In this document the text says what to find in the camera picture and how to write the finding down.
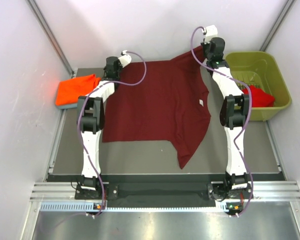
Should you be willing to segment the dark red t-shirt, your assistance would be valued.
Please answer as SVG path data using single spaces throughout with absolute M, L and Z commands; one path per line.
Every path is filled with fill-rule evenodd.
M 103 142 L 169 141 L 184 168 L 211 120 L 201 75 L 204 59 L 196 47 L 170 60 L 125 67 L 121 84 L 106 101 Z

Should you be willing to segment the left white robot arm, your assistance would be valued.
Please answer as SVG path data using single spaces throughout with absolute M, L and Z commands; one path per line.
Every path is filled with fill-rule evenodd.
M 104 102 L 116 91 L 123 66 L 118 57 L 106 58 L 103 77 L 96 81 L 92 91 L 78 97 L 77 132 L 83 147 L 83 169 L 78 192 L 87 192 L 92 198 L 105 200 L 105 187 L 101 180 L 99 143 L 105 126 Z

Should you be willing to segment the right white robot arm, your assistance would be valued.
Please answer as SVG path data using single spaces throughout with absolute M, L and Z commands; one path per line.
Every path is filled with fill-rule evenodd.
M 244 157 L 244 135 L 251 115 L 251 94 L 244 93 L 239 81 L 231 75 L 230 66 L 224 59 L 225 40 L 207 37 L 201 43 L 206 57 L 206 68 L 217 84 L 222 96 L 219 120 L 227 140 L 227 166 L 223 186 L 211 191 L 212 197 L 235 198 L 251 190 Z

